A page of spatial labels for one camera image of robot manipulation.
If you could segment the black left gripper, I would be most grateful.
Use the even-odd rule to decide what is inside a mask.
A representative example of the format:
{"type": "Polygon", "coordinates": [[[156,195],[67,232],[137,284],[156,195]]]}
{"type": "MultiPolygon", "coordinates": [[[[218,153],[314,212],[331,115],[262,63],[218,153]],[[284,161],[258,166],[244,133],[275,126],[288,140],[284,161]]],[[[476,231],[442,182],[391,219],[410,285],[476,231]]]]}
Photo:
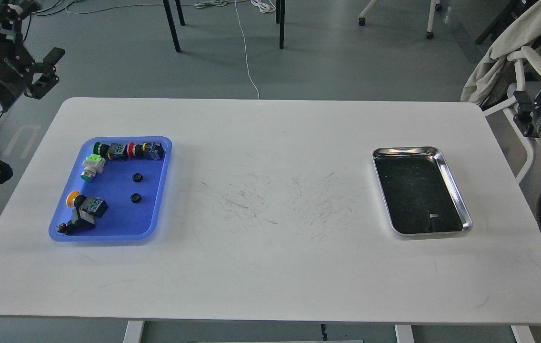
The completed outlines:
{"type": "Polygon", "coordinates": [[[65,55],[63,48],[53,48],[34,63],[25,50],[23,21],[39,9],[36,0],[0,1],[0,111],[8,110],[23,94],[40,100],[59,83],[56,64],[65,55]]]}

